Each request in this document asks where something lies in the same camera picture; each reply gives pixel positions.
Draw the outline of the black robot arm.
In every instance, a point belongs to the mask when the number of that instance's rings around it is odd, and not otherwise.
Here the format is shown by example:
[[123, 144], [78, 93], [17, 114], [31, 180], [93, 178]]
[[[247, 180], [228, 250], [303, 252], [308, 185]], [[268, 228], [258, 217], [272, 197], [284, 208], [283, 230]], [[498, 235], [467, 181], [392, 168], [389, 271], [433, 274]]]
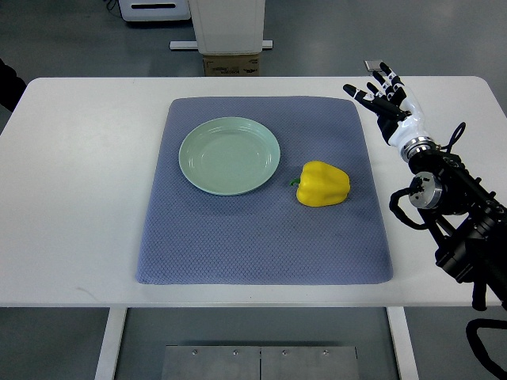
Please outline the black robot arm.
[[423, 137], [409, 143], [414, 178], [391, 195], [389, 208], [408, 227], [430, 232], [436, 265], [457, 283], [471, 283], [472, 306], [484, 311], [488, 290], [506, 302], [506, 208], [452, 154], [465, 127], [461, 123], [443, 147]]

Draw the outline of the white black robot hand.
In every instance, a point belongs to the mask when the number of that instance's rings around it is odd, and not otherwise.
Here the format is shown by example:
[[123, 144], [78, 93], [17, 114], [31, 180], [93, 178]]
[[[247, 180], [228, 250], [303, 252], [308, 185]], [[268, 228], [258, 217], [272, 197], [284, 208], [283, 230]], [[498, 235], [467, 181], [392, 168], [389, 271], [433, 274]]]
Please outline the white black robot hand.
[[345, 84], [343, 90], [360, 105], [377, 116], [377, 125], [384, 141], [402, 147], [411, 139], [423, 136], [424, 116], [414, 96], [409, 94], [401, 78], [384, 62], [372, 77], [379, 88], [368, 82], [368, 90]]

